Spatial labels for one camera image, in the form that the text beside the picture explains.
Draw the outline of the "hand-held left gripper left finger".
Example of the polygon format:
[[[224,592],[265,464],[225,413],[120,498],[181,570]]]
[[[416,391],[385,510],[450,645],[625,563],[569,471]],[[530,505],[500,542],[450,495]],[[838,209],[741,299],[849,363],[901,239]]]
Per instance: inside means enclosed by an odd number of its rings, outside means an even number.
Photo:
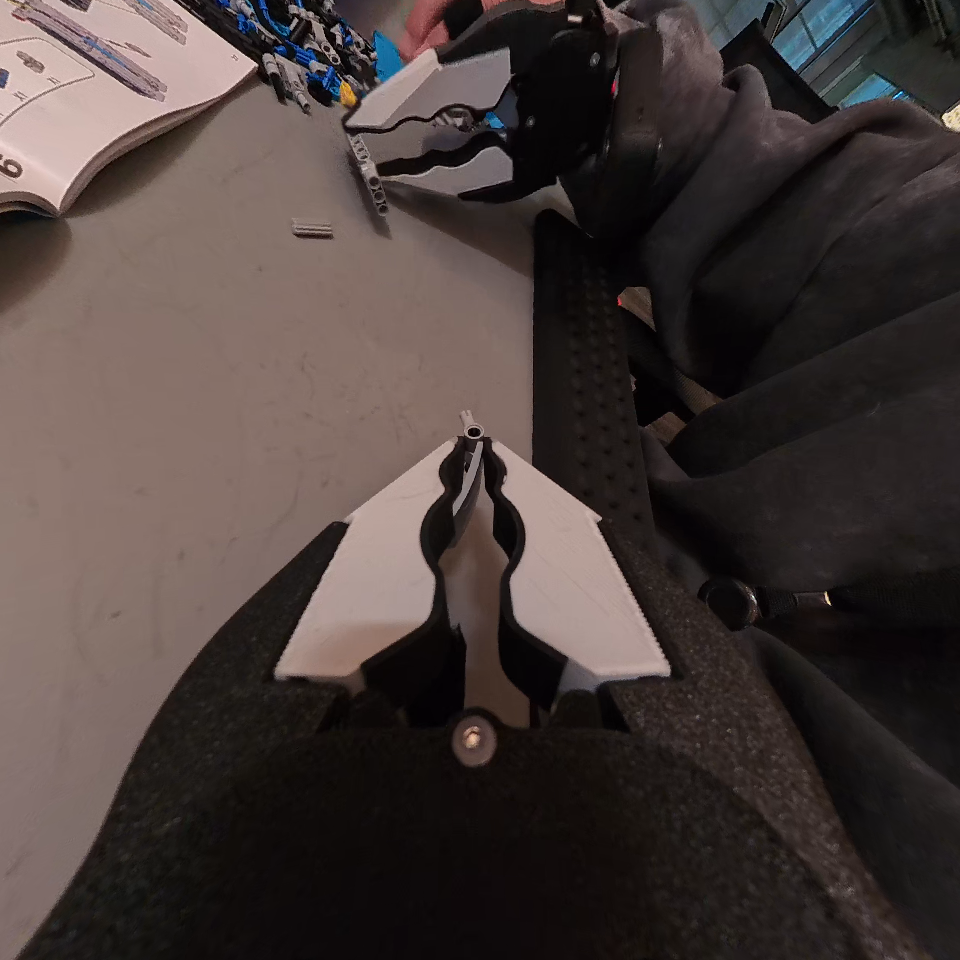
[[[423,700],[456,646],[440,559],[455,539],[462,440],[448,440],[341,524],[273,676]]]

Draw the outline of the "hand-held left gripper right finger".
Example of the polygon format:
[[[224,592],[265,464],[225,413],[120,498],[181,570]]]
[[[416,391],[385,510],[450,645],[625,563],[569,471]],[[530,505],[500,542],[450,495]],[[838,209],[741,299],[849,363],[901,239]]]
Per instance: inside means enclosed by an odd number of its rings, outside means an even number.
[[[484,441],[484,477],[507,561],[498,653],[509,681],[551,712],[571,691],[669,678],[601,516],[496,440]]]

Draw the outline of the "grey panel with holes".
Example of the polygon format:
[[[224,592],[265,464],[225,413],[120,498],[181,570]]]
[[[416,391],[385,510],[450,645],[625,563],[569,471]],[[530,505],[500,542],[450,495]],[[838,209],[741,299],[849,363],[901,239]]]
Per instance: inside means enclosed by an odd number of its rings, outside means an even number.
[[[436,169],[457,166],[458,150],[486,133],[487,122],[469,108],[452,106],[431,118],[407,117],[391,126],[368,126],[358,122],[359,106],[342,122],[352,160],[366,186],[376,212],[389,212],[388,185],[429,185]]]

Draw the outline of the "person's right forearm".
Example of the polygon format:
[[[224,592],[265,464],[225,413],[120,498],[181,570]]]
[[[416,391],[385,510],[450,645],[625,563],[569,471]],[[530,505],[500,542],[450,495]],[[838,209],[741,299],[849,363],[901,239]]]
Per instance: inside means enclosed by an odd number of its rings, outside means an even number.
[[[637,239],[667,246],[731,231],[762,205],[763,135],[771,118],[752,69],[725,84],[721,57],[685,2],[624,2],[616,11],[661,40],[660,153]]]

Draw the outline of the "grey desk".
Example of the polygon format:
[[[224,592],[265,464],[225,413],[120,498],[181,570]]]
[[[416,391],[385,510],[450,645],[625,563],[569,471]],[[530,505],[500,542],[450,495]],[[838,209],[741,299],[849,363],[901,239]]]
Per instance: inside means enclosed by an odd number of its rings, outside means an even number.
[[[213,635],[470,410],[531,455],[533,220],[393,194],[257,78],[2,218],[2,958]],[[330,222],[302,239],[292,219]]]

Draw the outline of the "person's right hand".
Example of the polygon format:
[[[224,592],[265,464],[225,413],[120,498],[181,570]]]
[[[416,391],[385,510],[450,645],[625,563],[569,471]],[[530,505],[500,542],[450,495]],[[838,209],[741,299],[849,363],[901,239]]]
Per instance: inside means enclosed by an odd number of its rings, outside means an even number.
[[[406,19],[398,51],[405,63],[412,62],[427,49],[450,42],[445,16],[453,1],[416,1]]]

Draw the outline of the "pile of small colourful pieces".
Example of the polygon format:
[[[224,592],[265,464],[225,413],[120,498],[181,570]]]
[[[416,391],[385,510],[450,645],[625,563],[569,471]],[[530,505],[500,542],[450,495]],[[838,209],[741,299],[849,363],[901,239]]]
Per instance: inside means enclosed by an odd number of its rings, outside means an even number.
[[[281,102],[312,114],[315,105],[355,107],[380,84],[378,49],[334,2],[180,1],[257,63]]]

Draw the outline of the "black office chair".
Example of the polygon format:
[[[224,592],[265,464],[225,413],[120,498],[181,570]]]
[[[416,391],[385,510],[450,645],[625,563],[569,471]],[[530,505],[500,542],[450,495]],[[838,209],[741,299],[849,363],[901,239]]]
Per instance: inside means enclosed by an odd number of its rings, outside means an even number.
[[[821,122],[838,112],[838,108],[827,104],[774,48],[760,20],[750,22],[726,43],[720,54],[726,74],[742,66],[755,68],[777,111],[796,114],[808,123]]]

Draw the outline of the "dark perforated foam pad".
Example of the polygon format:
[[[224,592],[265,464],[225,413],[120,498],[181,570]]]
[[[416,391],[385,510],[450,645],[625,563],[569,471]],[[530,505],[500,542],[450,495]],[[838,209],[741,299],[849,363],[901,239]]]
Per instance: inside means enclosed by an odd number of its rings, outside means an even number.
[[[590,238],[561,213],[534,221],[533,465],[656,552],[618,294]]]

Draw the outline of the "white instruction booklet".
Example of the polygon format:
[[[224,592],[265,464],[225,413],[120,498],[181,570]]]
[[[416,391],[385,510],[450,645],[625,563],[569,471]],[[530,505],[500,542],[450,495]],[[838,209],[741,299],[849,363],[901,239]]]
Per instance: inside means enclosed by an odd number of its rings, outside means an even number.
[[[180,2],[1,3],[1,211],[58,218],[257,66]]]

